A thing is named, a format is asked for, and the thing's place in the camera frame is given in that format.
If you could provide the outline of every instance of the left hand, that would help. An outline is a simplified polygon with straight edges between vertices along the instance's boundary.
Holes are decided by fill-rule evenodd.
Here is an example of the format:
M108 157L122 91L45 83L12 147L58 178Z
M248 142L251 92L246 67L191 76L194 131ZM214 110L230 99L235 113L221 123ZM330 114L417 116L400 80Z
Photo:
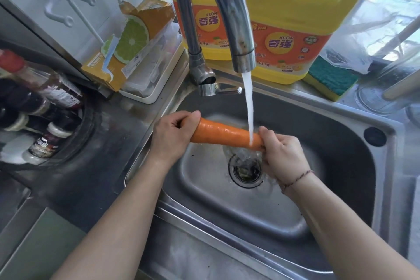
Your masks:
M184 118L185 125L178 128ZM185 153L200 118L200 111L179 111L162 117L153 129L149 157L165 163L170 168Z

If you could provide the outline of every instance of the sink drain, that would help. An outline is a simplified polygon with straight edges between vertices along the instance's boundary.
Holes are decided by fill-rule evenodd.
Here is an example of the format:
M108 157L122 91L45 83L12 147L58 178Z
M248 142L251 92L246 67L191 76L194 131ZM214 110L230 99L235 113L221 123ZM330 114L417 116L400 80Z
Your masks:
M229 160L229 175L241 187L254 188L263 182L261 164L255 159L243 161L237 155Z

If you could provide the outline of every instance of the orange carrot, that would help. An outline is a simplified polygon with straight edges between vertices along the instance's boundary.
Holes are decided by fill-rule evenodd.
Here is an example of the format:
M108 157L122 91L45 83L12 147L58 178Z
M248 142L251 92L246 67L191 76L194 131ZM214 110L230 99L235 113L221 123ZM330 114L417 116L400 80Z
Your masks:
M249 146L249 132L245 129L234 128L233 126L213 122L204 118L200 119L194 134L192 143L221 144L233 147L244 147L255 151L265 151L263 140L259 134L254 133L252 145Z

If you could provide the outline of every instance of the running water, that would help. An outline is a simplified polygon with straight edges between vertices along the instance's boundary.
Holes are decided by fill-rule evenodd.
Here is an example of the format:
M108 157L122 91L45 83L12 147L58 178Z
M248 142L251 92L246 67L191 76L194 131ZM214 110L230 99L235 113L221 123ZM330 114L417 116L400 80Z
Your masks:
M252 102L251 72L242 73L242 79L244 80L245 99L248 108L249 145L252 145L252 140L254 138L254 104Z

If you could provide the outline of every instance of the green sponge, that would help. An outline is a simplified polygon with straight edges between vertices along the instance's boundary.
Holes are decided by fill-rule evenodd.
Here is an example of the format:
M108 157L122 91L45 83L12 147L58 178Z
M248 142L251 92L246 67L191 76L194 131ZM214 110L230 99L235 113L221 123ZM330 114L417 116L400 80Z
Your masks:
M336 102L358 80L350 70L330 65L321 56L316 58L303 81L312 85L324 96Z

